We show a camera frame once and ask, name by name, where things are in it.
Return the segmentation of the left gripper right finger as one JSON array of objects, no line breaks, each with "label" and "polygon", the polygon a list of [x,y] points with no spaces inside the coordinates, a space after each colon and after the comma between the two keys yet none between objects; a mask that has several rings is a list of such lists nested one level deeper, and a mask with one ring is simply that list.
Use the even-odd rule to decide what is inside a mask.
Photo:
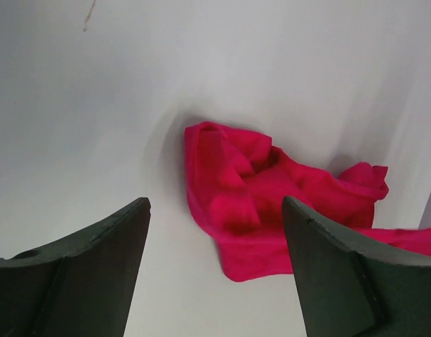
[{"label": "left gripper right finger", "polygon": [[282,202],[308,336],[431,336],[431,257]]}]

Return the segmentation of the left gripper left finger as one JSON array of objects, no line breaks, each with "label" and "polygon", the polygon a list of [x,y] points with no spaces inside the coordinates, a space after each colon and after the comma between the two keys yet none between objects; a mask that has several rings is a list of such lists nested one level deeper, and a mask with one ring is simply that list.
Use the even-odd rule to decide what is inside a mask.
[{"label": "left gripper left finger", "polygon": [[123,336],[150,210],[141,197],[62,239],[0,258],[0,336]]}]

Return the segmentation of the red t shirt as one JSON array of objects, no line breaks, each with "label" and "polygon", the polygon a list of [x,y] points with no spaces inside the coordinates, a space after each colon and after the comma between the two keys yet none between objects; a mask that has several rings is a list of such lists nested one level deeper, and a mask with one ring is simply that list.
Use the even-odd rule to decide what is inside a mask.
[{"label": "red t shirt", "polygon": [[281,205],[295,197],[318,213],[379,242],[431,256],[431,228],[373,228],[386,198],[387,167],[360,162],[333,176],[300,164],[271,137],[205,121],[184,132],[187,203],[235,282],[293,271]]}]

